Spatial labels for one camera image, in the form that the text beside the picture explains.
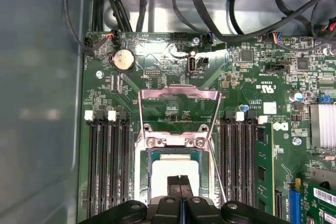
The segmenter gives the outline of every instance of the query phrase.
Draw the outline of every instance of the gray metal panel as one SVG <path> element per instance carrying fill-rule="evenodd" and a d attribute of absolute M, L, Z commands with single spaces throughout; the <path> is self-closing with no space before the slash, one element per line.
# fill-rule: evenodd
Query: gray metal panel
<path fill-rule="evenodd" d="M 74 223 L 80 62 L 62 0 L 0 4 L 0 223 Z"/>

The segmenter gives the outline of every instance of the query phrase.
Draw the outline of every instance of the electrolytic capacitor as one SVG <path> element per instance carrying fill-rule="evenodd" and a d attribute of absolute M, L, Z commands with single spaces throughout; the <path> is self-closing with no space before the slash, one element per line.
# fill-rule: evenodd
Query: electrolytic capacitor
<path fill-rule="evenodd" d="M 239 110 L 240 111 L 247 112 L 249 109 L 250 109 L 250 107 L 248 105 L 245 105 L 245 104 L 239 105 Z"/>
<path fill-rule="evenodd" d="M 291 93 L 289 96 L 289 101 L 291 102 L 302 102 L 303 95 L 300 92 Z"/>

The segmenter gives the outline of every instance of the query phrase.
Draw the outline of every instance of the label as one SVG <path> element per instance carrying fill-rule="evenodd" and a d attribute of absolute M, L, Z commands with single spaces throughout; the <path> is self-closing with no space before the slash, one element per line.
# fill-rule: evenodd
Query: label
<path fill-rule="evenodd" d="M 331 224 L 336 224 L 336 218 L 327 214 L 326 212 L 324 212 L 324 219 Z"/>
<path fill-rule="evenodd" d="M 327 194 L 319 189 L 314 188 L 314 196 L 318 199 L 321 199 L 329 204 L 336 206 L 336 196 Z"/>

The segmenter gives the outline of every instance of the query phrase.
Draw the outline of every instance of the integrated circuit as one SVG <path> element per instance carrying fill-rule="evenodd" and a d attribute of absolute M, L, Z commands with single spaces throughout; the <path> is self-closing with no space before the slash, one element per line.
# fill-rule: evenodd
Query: integrated circuit
<path fill-rule="evenodd" d="M 242 50 L 241 51 L 241 61 L 253 61 L 253 51 L 252 50 Z"/>
<path fill-rule="evenodd" d="M 308 58 L 297 58 L 298 70 L 308 70 L 309 69 L 309 59 Z"/>

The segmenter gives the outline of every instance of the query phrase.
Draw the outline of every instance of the capacitor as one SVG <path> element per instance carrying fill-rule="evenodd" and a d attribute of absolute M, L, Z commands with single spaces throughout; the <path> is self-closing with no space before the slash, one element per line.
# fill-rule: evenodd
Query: capacitor
<path fill-rule="evenodd" d="M 289 96 L 289 101 L 291 102 L 302 102 L 303 95 L 300 92 L 291 93 Z"/>
<path fill-rule="evenodd" d="M 250 107 L 248 105 L 245 105 L 245 104 L 239 105 L 239 110 L 240 111 L 247 112 L 249 109 L 250 109 Z"/>
<path fill-rule="evenodd" d="M 135 57 L 130 50 L 118 50 L 111 58 L 111 63 L 119 72 L 128 72 L 133 69 L 135 65 Z"/>

